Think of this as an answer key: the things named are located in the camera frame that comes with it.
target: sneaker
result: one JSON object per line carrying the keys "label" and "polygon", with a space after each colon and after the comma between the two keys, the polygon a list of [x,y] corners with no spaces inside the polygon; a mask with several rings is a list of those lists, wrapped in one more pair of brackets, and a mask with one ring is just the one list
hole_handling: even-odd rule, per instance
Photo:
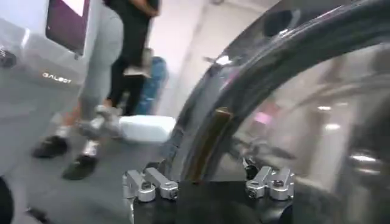
{"label": "sneaker", "polygon": [[35,158],[54,158],[68,151],[68,143],[65,138],[59,136],[47,137],[37,148],[32,152]]}
{"label": "sneaker", "polygon": [[97,160],[94,156],[79,155],[62,173],[62,178],[66,180],[82,180],[89,177],[95,170],[98,163]]}

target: screw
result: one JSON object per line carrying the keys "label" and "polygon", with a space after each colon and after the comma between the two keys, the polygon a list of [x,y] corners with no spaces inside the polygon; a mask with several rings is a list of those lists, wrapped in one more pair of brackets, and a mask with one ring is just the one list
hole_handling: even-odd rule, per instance
{"label": "screw", "polygon": [[152,183],[151,182],[146,181],[146,182],[143,182],[141,184],[141,189],[142,190],[149,190],[150,188],[152,188]]}
{"label": "screw", "polygon": [[171,193],[169,194],[169,196],[171,197],[171,200],[176,200],[178,193],[179,193],[179,191],[177,189],[172,190]]}
{"label": "screw", "polygon": [[256,198],[256,191],[254,191],[253,189],[248,189],[248,196],[249,196],[249,198],[252,198],[252,199],[254,199],[254,198]]}
{"label": "screw", "polygon": [[275,180],[273,183],[274,187],[283,187],[285,183],[282,180]]}

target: metal clamp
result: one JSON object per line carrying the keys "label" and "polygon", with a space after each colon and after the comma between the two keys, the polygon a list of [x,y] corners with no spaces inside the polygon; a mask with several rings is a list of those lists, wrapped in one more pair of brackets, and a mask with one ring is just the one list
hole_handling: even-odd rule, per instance
{"label": "metal clamp", "polygon": [[156,168],[150,167],[144,171],[145,179],[152,182],[156,187],[160,188],[160,195],[162,198],[168,200],[175,200],[179,192],[179,185],[168,180]]}
{"label": "metal clamp", "polygon": [[289,168],[276,172],[269,166],[263,166],[253,180],[246,182],[246,191],[250,198],[264,197],[266,189],[274,200],[288,200],[294,196],[294,174]]}
{"label": "metal clamp", "polygon": [[246,182],[246,190],[250,198],[261,198],[265,194],[266,180],[271,174],[269,166],[263,166],[253,180]]}
{"label": "metal clamp", "polygon": [[289,196],[293,196],[294,185],[291,181],[291,171],[289,168],[283,168],[275,179],[270,183],[269,195],[275,200],[287,200]]}
{"label": "metal clamp", "polygon": [[142,202],[150,202],[155,198],[155,187],[145,181],[136,170],[127,171],[123,177],[124,197],[126,199],[138,198]]}

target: white object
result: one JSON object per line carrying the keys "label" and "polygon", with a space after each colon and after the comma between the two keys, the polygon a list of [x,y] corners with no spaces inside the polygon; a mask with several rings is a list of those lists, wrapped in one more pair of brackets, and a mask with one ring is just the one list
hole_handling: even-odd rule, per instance
{"label": "white object", "polygon": [[161,144],[171,137],[176,120],[166,116],[136,115],[119,119],[119,132],[128,141]]}

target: gray floor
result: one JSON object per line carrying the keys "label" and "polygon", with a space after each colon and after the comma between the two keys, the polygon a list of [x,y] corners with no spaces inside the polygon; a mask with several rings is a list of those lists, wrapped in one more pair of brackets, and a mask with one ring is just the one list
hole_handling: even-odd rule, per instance
{"label": "gray floor", "polygon": [[40,160],[26,155],[20,169],[25,174],[29,203],[45,210],[55,224],[129,223],[122,202],[121,175],[142,169],[156,158],[157,146],[106,141],[99,150],[95,173],[82,181],[60,178],[62,171],[81,150],[85,140],[71,138],[67,155]]}

